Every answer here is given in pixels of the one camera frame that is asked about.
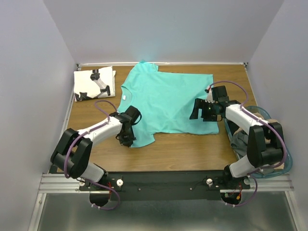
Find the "teal t shirt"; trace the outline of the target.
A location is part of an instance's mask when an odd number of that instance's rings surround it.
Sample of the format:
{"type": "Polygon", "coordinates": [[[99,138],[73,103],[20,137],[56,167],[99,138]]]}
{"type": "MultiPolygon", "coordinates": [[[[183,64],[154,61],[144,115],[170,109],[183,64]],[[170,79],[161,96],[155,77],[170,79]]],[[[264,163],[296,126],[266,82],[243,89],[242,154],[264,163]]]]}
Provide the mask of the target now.
{"type": "Polygon", "coordinates": [[[160,72],[156,64],[136,64],[121,86],[118,108],[122,113],[134,106],[142,115],[133,126],[136,140],[132,147],[153,143],[156,133],[217,134],[217,122],[189,119],[195,99],[205,99],[205,88],[212,83],[212,74],[160,72]]]}

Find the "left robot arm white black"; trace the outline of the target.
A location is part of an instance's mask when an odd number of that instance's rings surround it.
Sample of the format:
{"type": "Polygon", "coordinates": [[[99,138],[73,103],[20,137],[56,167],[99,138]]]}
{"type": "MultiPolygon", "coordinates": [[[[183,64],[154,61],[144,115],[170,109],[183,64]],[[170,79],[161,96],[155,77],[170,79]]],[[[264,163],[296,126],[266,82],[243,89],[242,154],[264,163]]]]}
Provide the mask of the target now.
{"type": "Polygon", "coordinates": [[[134,106],[123,112],[113,112],[107,118],[91,127],[64,131],[51,155],[51,163],[64,172],[68,178],[83,180],[96,190],[105,186],[116,191],[122,190],[122,177],[110,177],[102,167],[90,162],[92,148],[104,140],[115,137],[120,145],[130,147],[136,137],[133,126],[140,122],[142,115],[134,106]]]}

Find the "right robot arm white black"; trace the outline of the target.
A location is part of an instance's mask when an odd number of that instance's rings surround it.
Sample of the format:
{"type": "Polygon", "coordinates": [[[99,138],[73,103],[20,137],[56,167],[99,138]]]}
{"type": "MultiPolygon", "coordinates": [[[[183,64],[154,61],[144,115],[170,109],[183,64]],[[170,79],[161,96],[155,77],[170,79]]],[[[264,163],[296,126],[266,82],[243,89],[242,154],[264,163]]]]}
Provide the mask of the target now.
{"type": "Polygon", "coordinates": [[[190,119],[201,117],[204,122],[215,122],[220,116],[235,123],[248,135],[246,156],[227,165],[220,181],[228,189],[239,180],[257,171],[281,166],[287,159],[287,148],[282,126],[270,123],[249,112],[242,103],[230,100],[225,86],[209,85],[207,98],[194,100],[190,119]]]}

